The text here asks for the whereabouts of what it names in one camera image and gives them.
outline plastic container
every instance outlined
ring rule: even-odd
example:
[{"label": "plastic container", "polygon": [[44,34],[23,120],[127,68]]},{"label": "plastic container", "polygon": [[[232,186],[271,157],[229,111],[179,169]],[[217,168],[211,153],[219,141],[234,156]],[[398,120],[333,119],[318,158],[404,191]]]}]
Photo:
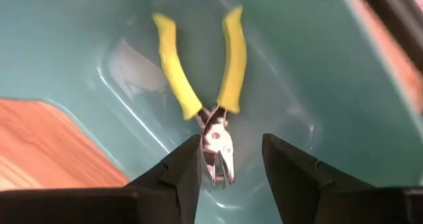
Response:
[{"label": "plastic container", "polygon": [[182,66],[211,106],[221,20],[237,3],[248,64],[241,113],[229,118],[236,182],[220,190],[204,179],[197,223],[280,223],[263,133],[377,186],[419,184],[417,113],[347,0],[0,0],[0,96],[58,106],[135,178],[200,132],[161,71],[151,13],[176,21]]}]

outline yellow handle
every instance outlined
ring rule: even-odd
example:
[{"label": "yellow handle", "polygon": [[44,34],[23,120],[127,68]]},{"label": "yellow handle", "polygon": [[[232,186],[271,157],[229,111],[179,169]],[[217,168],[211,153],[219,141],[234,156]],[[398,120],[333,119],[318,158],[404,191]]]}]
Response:
[{"label": "yellow handle", "polygon": [[153,14],[153,20],[159,31],[161,66],[182,107],[184,119],[189,120],[201,109],[202,103],[192,90],[180,65],[176,50],[176,24],[172,19],[158,13]]},{"label": "yellow handle", "polygon": [[243,87],[247,49],[241,25],[243,8],[233,9],[223,20],[226,42],[226,68],[217,105],[232,113],[239,113],[239,97]]}]

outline metal plier head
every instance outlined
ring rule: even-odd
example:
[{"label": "metal plier head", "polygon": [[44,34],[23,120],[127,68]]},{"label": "metal plier head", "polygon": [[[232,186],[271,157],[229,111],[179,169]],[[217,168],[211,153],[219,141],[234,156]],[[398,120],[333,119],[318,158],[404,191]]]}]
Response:
[{"label": "metal plier head", "polygon": [[[235,181],[233,144],[227,131],[226,114],[226,109],[215,106],[211,111],[203,107],[196,116],[202,129],[200,149],[213,185]],[[221,172],[216,173],[216,166]]]}]

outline pliers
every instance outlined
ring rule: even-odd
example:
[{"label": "pliers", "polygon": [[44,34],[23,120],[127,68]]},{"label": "pliers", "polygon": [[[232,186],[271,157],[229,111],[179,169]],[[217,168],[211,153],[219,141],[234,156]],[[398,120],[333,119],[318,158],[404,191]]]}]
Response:
[{"label": "pliers", "polygon": [[0,223],[194,224],[199,141],[193,135],[124,187],[0,192]]},{"label": "pliers", "polygon": [[[216,105],[208,110],[192,90],[176,50],[176,24],[161,13],[153,13],[159,32],[159,53],[163,71],[182,107],[185,120],[196,117],[201,128],[200,151],[211,177],[211,183],[235,180],[233,143],[227,130],[227,112],[239,113],[239,97],[247,66],[247,49],[241,26],[242,6],[235,7],[223,19],[226,43],[226,65]],[[219,159],[223,175],[216,175]]]}]

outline wood grain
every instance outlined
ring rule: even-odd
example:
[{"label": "wood grain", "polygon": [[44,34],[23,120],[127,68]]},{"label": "wood grain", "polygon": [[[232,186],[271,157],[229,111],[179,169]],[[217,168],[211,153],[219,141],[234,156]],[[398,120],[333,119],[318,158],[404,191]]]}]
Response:
[{"label": "wood grain", "polygon": [[127,182],[57,108],[42,102],[0,100],[0,190]]}]

